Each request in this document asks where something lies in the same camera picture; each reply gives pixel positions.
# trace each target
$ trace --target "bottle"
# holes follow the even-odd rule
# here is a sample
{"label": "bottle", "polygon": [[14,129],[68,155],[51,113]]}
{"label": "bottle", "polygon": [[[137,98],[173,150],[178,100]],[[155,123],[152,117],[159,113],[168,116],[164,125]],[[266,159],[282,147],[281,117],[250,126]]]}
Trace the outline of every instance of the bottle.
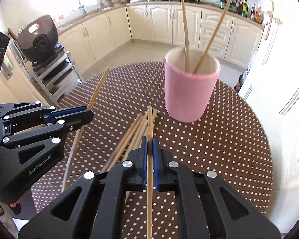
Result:
{"label": "bottle", "polygon": [[248,4],[247,4],[247,0],[244,0],[243,8],[242,8],[242,11],[241,11],[241,16],[247,17],[247,12],[248,12]]}
{"label": "bottle", "polygon": [[238,14],[241,15],[241,12],[243,10],[243,1],[244,0],[239,0],[239,4],[238,4]]}
{"label": "bottle", "polygon": [[262,13],[262,7],[258,6],[257,10],[256,10],[256,16],[260,16]]}
{"label": "bottle", "polygon": [[253,7],[252,7],[252,9],[251,9],[251,13],[250,13],[250,19],[251,19],[252,21],[255,20],[255,15],[256,15],[256,4],[254,3],[254,4],[253,4]]}

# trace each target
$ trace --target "cabinet handle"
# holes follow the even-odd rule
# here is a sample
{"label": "cabinet handle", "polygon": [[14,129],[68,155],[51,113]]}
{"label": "cabinet handle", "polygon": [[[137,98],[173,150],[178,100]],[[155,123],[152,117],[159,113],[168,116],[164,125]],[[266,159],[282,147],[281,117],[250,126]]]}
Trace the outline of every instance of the cabinet handle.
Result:
{"label": "cabinet handle", "polygon": [[86,35],[88,35],[88,36],[89,36],[88,30],[86,29],[86,27],[85,27],[85,31],[86,31]]}
{"label": "cabinet handle", "polygon": [[86,38],[86,35],[85,35],[85,32],[84,32],[84,29],[82,29],[82,32],[83,32],[84,38]]}

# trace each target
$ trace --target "brown tablecloth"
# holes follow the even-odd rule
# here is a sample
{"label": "brown tablecloth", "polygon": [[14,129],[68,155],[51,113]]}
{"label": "brown tablecloth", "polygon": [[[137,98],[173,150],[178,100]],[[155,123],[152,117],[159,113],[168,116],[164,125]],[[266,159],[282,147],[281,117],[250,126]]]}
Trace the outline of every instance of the brown tablecloth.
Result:
{"label": "brown tablecloth", "polygon": [[[99,74],[76,87],[60,107],[87,104],[100,80]],[[125,131],[148,105],[158,109],[154,136],[161,148],[195,172],[214,170],[261,213],[268,206],[272,187],[271,154],[266,135],[249,106],[218,81],[204,115],[193,123],[171,118],[164,101],[162,62],[127,64],[111,70],[94,103],[94,120],[85,127],[79,150],[69,166],[67,184],[85,171],[100,172]],[[33,187],[40,211],[60,194],[65,164],[75,133],[69,133],[65,158]],[[154,238],[178,238],[174,194],[154,191]],[[133,192],[125,206],[122,238],[146,235],[146,193]]]}

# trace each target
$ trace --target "countertop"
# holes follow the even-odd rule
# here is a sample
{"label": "countertop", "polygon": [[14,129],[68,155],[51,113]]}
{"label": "countertop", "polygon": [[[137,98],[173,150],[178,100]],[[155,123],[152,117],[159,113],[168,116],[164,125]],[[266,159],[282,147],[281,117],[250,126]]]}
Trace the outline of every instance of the countertop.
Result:
{"label": "countertop", "polygon": [[[118,8],[122,8],[124,6],[134,6],[134,5],[142,5],[142,4],[177,4],[177,5],[180,5],[180,2],[173,2],[173,1],[150,1],[150,2],[136,2],[136,3],[127,3],[127,4],[120,4],[120,5],[116,5],[116,6],[113,6],[109,9],[106,9],[106,10],[103,10],[103,11],[98,11],[98,12],[95,12],[95,13],[91,13],[89,14],[88,16],[86,17],[78,17],[78,18],[75,18],[73,19],[72,21],[69,21],[65,24],[63,24],[61,27],[58,28],[58,34],[61,35],[62,33],[68,31],[69,29],[85,22],[86,20],[88,19],[91,19],[93,17],[96,17],[98,15],[101,15],[103,13],[106,13],[106,12],[109,12],[109,11],[112,11],[112,10],[115,10],[115,9],[118,9]],[[223,12],[223,9],[219,8],[219,7],[216,7],[216,6],[212,6],[212,5],[209,5],[209,4],[199,4],[199,3],[185,3],[185,5],[187,6],[193,6],[193,7],[200,7],[200,8],[205,8],[205,9],[208,9],[208,10],[213,10],[213,11],[216,11],[216,12]],[[253,24],[255,26],[257,26],[258,28],[260,29],[264,29],[265,28],[265,25],[264,24],[259,24],[255,21],[252,21],[251,19],[249,18],[246,18],[246,17],[243,17],[243,16],[240,16],[236,13],[233,13],[233,12],[227,12],[228,15],[231,15],[231,16],[234,16],[234,17],[237,17],[241,20],[244,20],[246,22],[249,22],[250,24]]]}

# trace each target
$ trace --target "pink cup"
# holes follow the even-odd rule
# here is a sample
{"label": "pink cup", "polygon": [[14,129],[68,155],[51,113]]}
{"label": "pink cup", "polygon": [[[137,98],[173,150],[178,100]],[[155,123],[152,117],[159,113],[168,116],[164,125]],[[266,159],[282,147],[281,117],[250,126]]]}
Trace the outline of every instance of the pink cup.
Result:
{"label": "pink cup", "polygon": [[202,51],[190,49],[189,72],[185,73],[185,50],[168,51],[165,62],[165,106],[175,120],[194,122],[207,107],[220,73],[219,61],[207,55],[197,74],[192,74]]}

